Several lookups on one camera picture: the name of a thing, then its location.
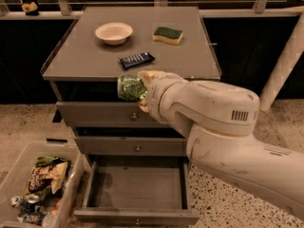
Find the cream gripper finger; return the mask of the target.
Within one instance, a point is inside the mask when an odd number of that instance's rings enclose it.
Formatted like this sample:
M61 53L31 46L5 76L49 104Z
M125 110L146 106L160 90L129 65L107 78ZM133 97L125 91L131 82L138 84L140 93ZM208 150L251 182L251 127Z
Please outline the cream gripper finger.
M161 74L163 74L163 71L141 70L137 73L137 76L141 79L144 86L149 86L150 83Z
M138 106L139 108L145 112L145 113L148 113L149 112L149 109L148 109L148 106L147 106L147 101L145 98L142 98L138 101Z

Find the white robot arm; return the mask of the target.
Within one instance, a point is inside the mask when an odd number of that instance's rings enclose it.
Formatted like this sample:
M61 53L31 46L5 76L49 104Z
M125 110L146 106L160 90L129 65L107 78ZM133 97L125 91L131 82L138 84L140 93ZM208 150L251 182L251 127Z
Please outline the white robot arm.
M138 73L145 111L186 140L197 168L304 219L304 154L258 141L259 98L214 81L187 81L163 71Z

